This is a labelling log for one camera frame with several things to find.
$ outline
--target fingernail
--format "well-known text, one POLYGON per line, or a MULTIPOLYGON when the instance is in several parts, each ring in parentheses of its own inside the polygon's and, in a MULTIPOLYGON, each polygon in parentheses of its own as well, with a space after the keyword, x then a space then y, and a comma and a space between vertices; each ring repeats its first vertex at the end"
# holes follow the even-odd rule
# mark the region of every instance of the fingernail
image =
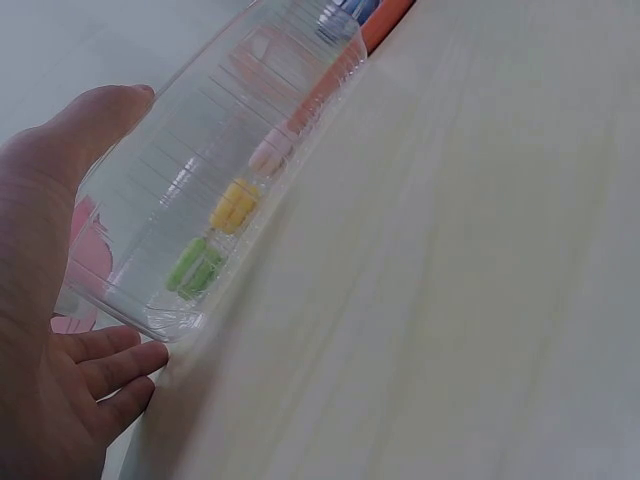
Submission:
POLYGON ((140 90, 141 92, 144 92, 147 95, 155 95, 153 88, 150 87, 149 85, 144 85, 144 84, 133 85, 132 88, 135 88, 136 90, 140 90))

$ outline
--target finger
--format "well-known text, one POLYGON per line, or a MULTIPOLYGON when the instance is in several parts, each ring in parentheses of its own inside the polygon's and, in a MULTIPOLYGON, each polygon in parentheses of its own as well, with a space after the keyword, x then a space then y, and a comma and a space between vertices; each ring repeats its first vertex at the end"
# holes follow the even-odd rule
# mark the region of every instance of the finger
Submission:
POLYGON ((76 363, 108 357, 140 344, 140 334, 125 326, 72 335, 56 335, 56 339, 76 363))
POLYGON ((111 444, 144 412, 154 389, 151 379, 140 377, 98 404, 101 422, 97 433, 106 445, 111 444))
POLYGON ((132 380, 147 376, 163 367, 169 358, 167 348, 149 342, 109 357, 79 364, 89 392, 99 400, 132 380))
POLYGON ((153 97, 146 85, 89 90, 45 124, 13 137, 3 157, 8 153, 19 162, 16 168, 35 169, 75 192, 91 165, 140 121, 153 97))

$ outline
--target blue object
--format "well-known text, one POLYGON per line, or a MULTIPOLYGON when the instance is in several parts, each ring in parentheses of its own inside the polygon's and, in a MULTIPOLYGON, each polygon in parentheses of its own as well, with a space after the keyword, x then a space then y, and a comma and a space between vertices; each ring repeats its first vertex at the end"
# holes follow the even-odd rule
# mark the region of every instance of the blue object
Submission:
POLYGON ((349 21, 353 17, 360 25, 371 16, 380 5, 380 0, 333 0, 327 2, 322 15, 318 19, 318 33, 328 41, 339 38, 351 38, 355 24, 349 21))
POLYGON ((360 25, 371 16, 373 11, 380 5, 380 0, 334 0, 345 12, 355 18, 360 25))

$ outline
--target yellow object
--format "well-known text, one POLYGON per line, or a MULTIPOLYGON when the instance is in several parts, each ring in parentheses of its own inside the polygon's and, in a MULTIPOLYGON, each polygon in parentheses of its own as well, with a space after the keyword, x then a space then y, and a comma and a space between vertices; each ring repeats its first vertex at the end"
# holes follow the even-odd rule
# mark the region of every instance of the yellow object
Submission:
POLYGON ((242 225, 245 218, 256 208, 260 190, 244 178, 236 178, 227 187, 215 210, 209 217, 213 228, 231 235, 242 225))

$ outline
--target pink object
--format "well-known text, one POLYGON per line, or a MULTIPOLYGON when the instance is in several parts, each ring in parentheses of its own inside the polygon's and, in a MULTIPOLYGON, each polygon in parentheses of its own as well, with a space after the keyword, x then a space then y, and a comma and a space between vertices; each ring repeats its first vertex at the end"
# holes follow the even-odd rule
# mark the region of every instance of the pink object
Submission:
POLYGON ((271 130, 249 159, 251 169, 263 177, 270 177, 293 150, 298 135, 287 128, 286 122, 271 130))
MULTIPOLYGON (((90 273, 95 275, 89 283, 98 283, 97 278, 108 278, 113 269, 113 256, 109 246, 103 239, 106 232, 105 228, 100 224, 100 217, 91 218, 95 211, 95 202, 85 197, 73 211, 71 219, 71 235, 70 243, 78 238, 88 221, 91 224, 86 227, 80 243, 78 243, 73 252, 73 258, 80 264, 86 266, 90 273)), ((51 329, 55 333, 82 333, 90 331, 96 323, 98 311, 92 307, 86 315, 76 317, 56 317, 51 319, 51 329)))

